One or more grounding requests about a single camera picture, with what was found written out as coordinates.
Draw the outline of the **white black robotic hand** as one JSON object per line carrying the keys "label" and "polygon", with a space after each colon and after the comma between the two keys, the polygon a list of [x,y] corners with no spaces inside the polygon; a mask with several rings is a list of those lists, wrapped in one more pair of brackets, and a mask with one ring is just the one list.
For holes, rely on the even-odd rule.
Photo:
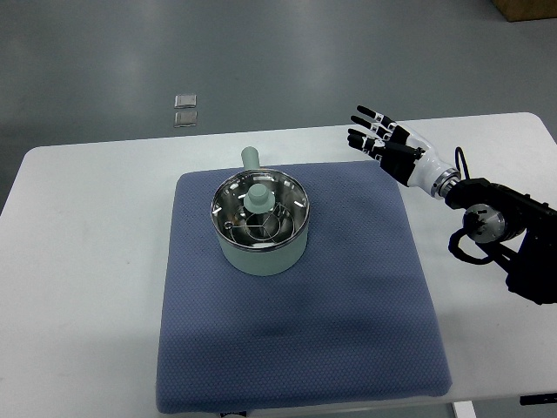
{"label": "white black robotic hand", "polygon": [[363,105],[357,111],[351,120],[359,128],[348,130],[349,146],[377,161],[401,185],[443,199],[461,181],[460,171],[416,131]]}

